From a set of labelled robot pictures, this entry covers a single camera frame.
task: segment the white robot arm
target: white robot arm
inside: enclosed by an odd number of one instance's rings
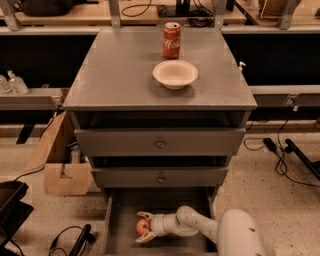
[[[224,213],[220,222],[207,218],[189,206],[180,207],[175,214],[139,212],[150,222],[150,229],[136,239],[146,243],[156,236],[176,234],[194,236],[202,233],[217,245],[219,256],[275,256],[275,250],[252,217],[241,210]]]

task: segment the open drawer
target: open drawer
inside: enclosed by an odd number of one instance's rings
[[[139,211],[167,214],[187,205],[212,217],[207,188],[117,188],[108,192],[104,255],[217,255],[215,244],[200,233],[193,237],[156,237],[146,244],[135,242],[139,237],[136,234]]]

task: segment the tiled floor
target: tiled floor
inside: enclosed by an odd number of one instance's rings
[[[283,122],[258,124],[248,131],[249,148],[263,145],[262,138],[277,142],[277,132]],[[282,130],[280,141],[290,138],[310,158],[320,160],[319,129],[312,123],[289,124]],[[37,146],[38,138],[29,138],[26,144],[15,145],[16,138],[0,137],[0,181],[12,180],[22,169]],[[230,208],[247,211],[273,242],[280,256],[317,256],[320,252],[320,188],[294,184],[274,171],[277,157],[266,147],[251,151],[241,145],[233,158],[226,181],[220,188],[214,207],[216,218]],[[320,185],[305,165],[292,153],[286,155],[288,175],[296,180]],[[52,240],[63,229],[91,224],[97,241],[90,244],[83,255],[100,255],[104,235],[106,205],[100,193],[87,196],[57,197],[45,195],[43,173],[22,179],[29,185],[24,202],[34,211],[14,236],[27,256],[48,255]],[[58,245],[68,252],[79,230],[64,233]],[[17,249],[8,244],[11,250]],[[64,255],[57,251],[53,255]]]

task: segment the cabinet top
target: cabinet top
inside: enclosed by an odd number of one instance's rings
[[[252,110],[256,102],[220,31],[182,28],[180,60],[199,72],[170,90],[153,78],[162,27],[105,28],[93,42],[64,103],[69,111]]]

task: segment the gray cabinet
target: gray cabinet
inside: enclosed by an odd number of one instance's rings
[[[177,237],[145,250],[128,231],[139,210],[186,204],[211,216],[213,188],[223,184],[256,107],[220,31],[183,28],[182,35],[180,59],[199,71],[191,85],[173,91],[152,77],[164,61],[159,27],[104,29],[64,103],[108,200],[108,255],[215,255],[208,241],[198,248]]]

